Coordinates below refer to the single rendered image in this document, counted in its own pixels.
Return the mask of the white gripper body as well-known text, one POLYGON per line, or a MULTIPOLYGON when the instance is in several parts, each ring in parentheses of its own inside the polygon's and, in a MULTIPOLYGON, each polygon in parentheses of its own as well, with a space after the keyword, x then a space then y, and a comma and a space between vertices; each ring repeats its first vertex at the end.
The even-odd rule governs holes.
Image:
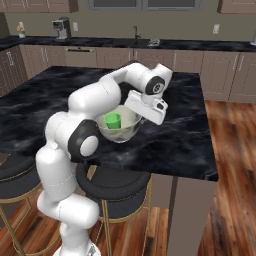
POLYGON ((129 92, 125 106, 157 125, 163 123, 167 110, 167 103, 162 98, 147 96, 134 90, 129 92))

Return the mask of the clear glass bowl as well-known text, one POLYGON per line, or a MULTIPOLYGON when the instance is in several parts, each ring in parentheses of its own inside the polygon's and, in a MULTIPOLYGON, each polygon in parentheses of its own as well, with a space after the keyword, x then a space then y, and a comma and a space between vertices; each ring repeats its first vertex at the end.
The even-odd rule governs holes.
POLYGON ((124 143, 130 140, 139 130, 142 116, 131 111, 124 105, 119 105, 114 112, 121 116, 121 127, 109 129, 101 115, 96 119, 101 134, 108 140, 115 143, 124 143))

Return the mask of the green cup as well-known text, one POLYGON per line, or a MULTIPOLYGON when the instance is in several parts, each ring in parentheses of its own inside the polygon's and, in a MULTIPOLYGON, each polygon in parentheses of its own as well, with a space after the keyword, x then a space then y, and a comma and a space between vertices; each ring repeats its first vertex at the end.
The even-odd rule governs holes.
POLYGON ((109 129, 119 129, 121 127, 121 115, 116 112, 109 112, 104 115, 104 122, 109 129))

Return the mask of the black marble dining island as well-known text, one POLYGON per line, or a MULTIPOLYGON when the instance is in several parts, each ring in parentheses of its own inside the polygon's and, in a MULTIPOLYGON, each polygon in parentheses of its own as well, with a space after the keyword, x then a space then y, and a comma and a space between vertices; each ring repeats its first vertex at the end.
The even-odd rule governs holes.
MULTIPOLYGON (((48 118, 67 109, 73 91, 108 72, 50 67, 0 97, 0 152, 35 155, 45 144, 48 118)), ((124 144, 101 138, 91 162, 152 172, 153 204, 165 196, 172 212, 167 255, 196 256, 218 181, 199 75, 175 73, 163 98, 169 108, 162 125, 147 121, 124 144)))

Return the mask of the dark sink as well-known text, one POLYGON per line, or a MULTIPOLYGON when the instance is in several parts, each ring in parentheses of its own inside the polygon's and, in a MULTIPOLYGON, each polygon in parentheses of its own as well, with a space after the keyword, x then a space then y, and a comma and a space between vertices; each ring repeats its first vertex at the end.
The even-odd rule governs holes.
POLYGON ((148 44, 149 39, 118 38, 111 40, 111 45, 114 47, 145 47, 148 44))

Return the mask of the beige dishwasher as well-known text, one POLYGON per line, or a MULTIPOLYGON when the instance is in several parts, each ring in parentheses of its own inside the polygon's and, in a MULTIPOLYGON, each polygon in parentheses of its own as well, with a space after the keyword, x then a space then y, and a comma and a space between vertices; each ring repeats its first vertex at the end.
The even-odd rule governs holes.
POLYGON ((66 47, 66 63, 72 67, 97 67, 97 57, 95 47, 66 47))

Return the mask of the beige base cupboard run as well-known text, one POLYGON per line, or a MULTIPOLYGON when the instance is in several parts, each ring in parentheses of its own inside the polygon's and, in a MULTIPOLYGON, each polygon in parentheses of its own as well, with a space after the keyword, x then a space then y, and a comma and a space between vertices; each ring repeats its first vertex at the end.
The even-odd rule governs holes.
POLYGON ((149 68, 161 63, 175 72, 198 73, 207 100, 256 103, 256 53, 97 48, 99 68, 119 68, 137 60, 149 68))
POLYGON ((0 97, 50 66, 65 65, 63 46, 17 45, 0 51, 0 97))

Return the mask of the black stool with gold legs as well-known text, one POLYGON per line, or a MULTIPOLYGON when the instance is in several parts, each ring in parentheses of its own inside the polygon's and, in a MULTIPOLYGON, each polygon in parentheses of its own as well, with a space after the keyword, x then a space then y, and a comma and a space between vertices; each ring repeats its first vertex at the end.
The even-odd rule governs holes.
POLYGON ((152 202, 152 175, 149 172, 90 166, 85 162, 77 165, 76 179, 86 196, 99 205, 99 233, 105 229, 108 256, 112 256, 110 224, 128 221, 142 210, 145 203, 148 203, 145 230, 148 232, 152 202))
POLYGON ((28 197, 40 186, 33 157, 0 153, 0 217, 12 238, 13 246, 20 256, 26 256, 16 236, 16 231, 31 210, 28 197), (16 229, 13 229, 3 204, 16 203, 25 199, 28 210, 16 229))

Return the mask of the grey framed window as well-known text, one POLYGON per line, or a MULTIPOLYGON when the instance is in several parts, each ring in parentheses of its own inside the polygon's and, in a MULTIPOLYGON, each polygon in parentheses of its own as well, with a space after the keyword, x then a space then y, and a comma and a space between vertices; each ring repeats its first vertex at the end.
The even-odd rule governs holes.
POLYGON ((203 0, 88 0, 90 10, 196 11, 203 0))

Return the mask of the silver coffee machine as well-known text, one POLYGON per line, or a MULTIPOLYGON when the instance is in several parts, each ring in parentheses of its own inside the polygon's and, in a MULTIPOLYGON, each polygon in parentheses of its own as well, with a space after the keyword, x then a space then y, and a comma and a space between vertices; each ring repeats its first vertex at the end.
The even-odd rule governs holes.
POLYGON ((71 38, 70 22, 68 17, 60 17, 52 21, 53 28, 57 31, 56 41, 67 41, 71 38))

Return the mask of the small pale potted plant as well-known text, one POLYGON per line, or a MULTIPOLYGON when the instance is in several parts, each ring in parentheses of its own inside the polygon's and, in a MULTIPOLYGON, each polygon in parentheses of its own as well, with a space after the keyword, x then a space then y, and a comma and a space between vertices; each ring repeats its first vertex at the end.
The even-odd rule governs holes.
POLYGON ((19 22, 18 26, 17 26, 17 32, 20 38, 25 38, 26 37, 26 33, 25 33, 25 28, 23 25, 23 22, 19 22))

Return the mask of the beige wall cupboard run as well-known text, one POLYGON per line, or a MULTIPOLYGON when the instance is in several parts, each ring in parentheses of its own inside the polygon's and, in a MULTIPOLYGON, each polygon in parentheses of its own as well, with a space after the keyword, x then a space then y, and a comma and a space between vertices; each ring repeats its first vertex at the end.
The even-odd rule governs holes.
POLYGON ((9 13, 73 13, 78 0, 0 0, 0 12, 9 13))
POLYGON ((256 14, 256 0, 219 0, 222 14, 256 14))

